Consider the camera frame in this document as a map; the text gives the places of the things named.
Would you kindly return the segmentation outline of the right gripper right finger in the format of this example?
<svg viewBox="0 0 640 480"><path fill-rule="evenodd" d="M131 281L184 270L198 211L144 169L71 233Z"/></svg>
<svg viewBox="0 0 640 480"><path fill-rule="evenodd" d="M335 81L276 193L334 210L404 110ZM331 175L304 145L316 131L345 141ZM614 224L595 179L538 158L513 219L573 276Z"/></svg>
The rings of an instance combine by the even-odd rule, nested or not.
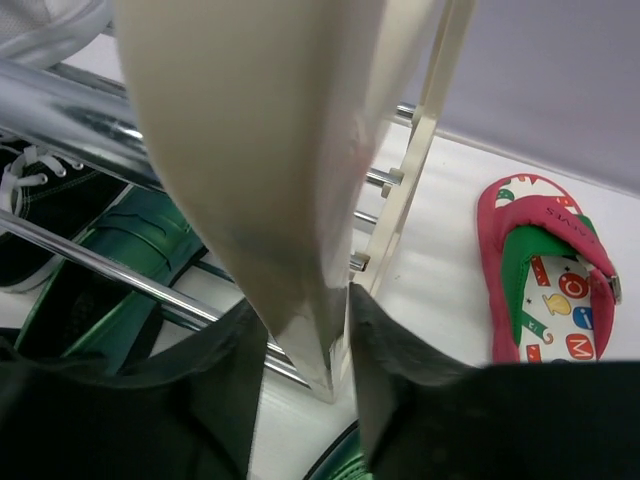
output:
<svg viewBox="0 0 640 480"><path fill-rule="evenodd" d="M361 446L378 479L635 479L635 362L465 365L349 288Z"/></svg>

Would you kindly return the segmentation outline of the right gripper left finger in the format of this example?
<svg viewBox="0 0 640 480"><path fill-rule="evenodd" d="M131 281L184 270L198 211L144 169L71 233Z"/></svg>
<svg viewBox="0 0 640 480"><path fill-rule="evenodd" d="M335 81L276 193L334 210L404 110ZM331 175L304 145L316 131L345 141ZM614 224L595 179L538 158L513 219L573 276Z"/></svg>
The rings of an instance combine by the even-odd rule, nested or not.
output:
<svg viewBox="0 0 640 480"><path fill-rule="evenodd" d="M1 347L5 479L244 479L268 333L246 301L116 376Z"/></svg>

